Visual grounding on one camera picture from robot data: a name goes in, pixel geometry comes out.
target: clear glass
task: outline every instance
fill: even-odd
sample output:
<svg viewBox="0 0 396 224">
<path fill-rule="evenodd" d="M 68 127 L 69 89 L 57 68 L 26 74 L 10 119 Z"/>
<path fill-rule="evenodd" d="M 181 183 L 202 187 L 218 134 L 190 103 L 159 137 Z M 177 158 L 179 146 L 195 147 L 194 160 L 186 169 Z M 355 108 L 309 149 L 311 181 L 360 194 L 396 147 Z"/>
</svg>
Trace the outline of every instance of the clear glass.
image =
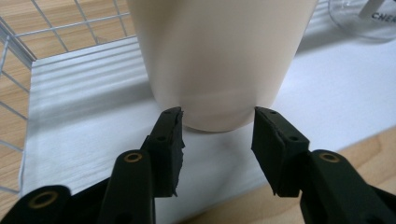
<svg viewBox="0 0 396 224">
<path fill-rule="evenodd" d="M 329 0 L 329 12 L 339 27 L 354 35 L 396 37 L 396 0 Z"/>
</svg>

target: white paper cup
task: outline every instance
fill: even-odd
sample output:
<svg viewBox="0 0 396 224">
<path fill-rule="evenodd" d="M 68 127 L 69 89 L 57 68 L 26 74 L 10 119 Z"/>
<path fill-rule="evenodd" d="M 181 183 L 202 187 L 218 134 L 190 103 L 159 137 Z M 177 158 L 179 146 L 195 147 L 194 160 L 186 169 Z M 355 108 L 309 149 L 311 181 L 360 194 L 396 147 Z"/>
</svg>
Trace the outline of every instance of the white paper cup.
<svg viewBox="0 0 396 224">
<path fill-rule="evenodd" d="M 317 0 L 128 0 L 156 101 L 225 132 L 276 98 Z"/>
</svg>

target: white surface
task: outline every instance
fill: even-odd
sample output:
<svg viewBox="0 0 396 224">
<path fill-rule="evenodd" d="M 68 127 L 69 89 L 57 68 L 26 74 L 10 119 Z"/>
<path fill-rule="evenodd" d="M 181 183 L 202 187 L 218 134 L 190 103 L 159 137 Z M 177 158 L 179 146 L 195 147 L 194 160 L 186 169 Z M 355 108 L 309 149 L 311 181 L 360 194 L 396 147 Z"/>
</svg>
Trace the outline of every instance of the white surface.
<svg viewBox="0 0 396 224">
<path fill-rule="evenodd" d="M 345 35 L 320 2 L 272 108 L 311 149 L 339 150 L 396 125 L 396 41 Z M 34 63 L 22 193 L 61 184 L 73 193 L 110 175 L 160 114 L 135 38 Z M 265 183 L 252 124 L 228 133 L 184 129 L 178 197 L 156 200 L 173 223 Z"/>
</svg>

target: brass screw hole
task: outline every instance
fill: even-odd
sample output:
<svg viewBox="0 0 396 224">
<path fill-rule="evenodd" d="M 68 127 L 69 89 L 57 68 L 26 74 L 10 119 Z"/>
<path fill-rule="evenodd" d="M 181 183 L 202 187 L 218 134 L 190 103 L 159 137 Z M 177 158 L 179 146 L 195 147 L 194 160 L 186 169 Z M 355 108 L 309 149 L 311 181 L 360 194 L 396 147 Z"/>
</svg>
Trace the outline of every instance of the brass screw hole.
<svg viewBox="0 0 396 224">
<path fill-rule="evenodd" d="M 129 153 L 128 155 L 126 155 L 124 157 L 124 160 L 126 162 L 137 162 L 137 161 L 140 161 L 142 158 L 143 158 L 142 154 L 132 152 L 132 153 Z"/>
<path fill-rule="evenodd" d="M 327 152 L 320 153 L 319 156 L 320 156 L 320 158 L 323 159 L 324 161 L 329 161 L 329 162 L 334 162 L 334 163 L 340 161 L 340 159 L 339 159 L 338 157 L 334 156 L 334 155 L 331 154 L 331 153 L 327 153 Z"/>
<path fill-rule="evenodd" d="M 46 207 L 55 202 L 55 200 L 58 198 L 58 195 L 58 192 L 54 190 L 42 192 L 30 200 L 29 207 L 33 209 Z"/>
</svg>

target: wire cage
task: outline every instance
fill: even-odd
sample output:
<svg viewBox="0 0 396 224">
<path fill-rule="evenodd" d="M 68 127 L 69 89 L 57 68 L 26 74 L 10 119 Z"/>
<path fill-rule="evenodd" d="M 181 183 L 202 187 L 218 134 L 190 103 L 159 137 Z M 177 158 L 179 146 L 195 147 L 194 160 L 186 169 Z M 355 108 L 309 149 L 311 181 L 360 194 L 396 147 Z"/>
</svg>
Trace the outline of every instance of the wire cage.
<svg viewBox="0 0 396 224">
<path fill-rule="evenodd" d="M 126 0 L 0 1 L 0 219 L 18 200 L 32 63 L 133 35 Z"/>
</svg>

